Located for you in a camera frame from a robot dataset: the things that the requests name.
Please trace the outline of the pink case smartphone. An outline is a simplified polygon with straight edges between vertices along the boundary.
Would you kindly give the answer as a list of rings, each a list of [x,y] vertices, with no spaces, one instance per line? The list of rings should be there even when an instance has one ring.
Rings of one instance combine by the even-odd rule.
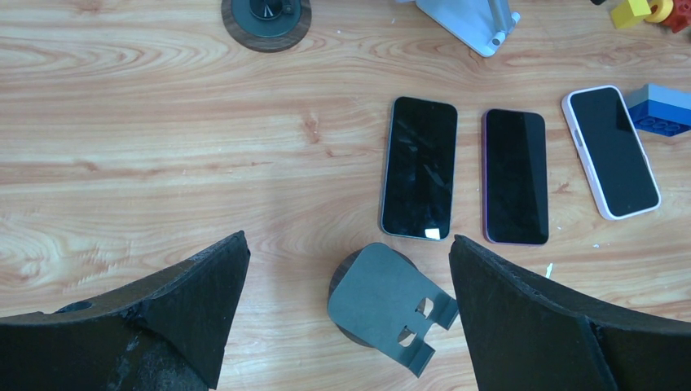
[[[617,221],[657,209],[660,190],[621,91],[572,91],[561,108],[599,214]]]

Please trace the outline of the grey round-base phone stand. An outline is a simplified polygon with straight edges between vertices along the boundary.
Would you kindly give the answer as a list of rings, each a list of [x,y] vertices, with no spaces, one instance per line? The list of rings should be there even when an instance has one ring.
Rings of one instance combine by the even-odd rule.
[[[337,267],[327,312],[352,341],[379,350],[420,376],[435,353],[425,342],[427,332],[434,324],[449,329],[459,306],[404,254],[372,243]]]

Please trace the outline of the blue phone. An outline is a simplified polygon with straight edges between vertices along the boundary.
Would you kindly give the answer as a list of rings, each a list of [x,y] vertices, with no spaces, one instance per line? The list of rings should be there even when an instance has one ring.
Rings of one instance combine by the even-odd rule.
[[[393,101],[381,192],[388,235],[444,240],[451,229],[458,111],[401,96]]]

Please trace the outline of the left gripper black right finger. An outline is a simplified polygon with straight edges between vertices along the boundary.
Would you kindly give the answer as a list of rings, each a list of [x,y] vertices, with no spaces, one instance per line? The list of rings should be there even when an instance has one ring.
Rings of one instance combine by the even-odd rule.
[[[479,389],[689,389],[689,323],[582,294],[463,235],[449,264]]]

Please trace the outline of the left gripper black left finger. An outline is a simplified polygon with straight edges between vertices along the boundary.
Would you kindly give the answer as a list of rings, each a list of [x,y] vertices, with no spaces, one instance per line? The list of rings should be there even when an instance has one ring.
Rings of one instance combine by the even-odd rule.
[[[2,389],[216,389],[249,259],[238,231],[56,312],[2,318]]]

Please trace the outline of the purple dark smartphone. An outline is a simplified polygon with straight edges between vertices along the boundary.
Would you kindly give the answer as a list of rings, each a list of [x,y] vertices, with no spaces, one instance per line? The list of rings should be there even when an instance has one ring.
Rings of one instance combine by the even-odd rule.
[[[496,244],[549,238],[547,132],[536,112],[492,108],[483,116],[484,234]]]

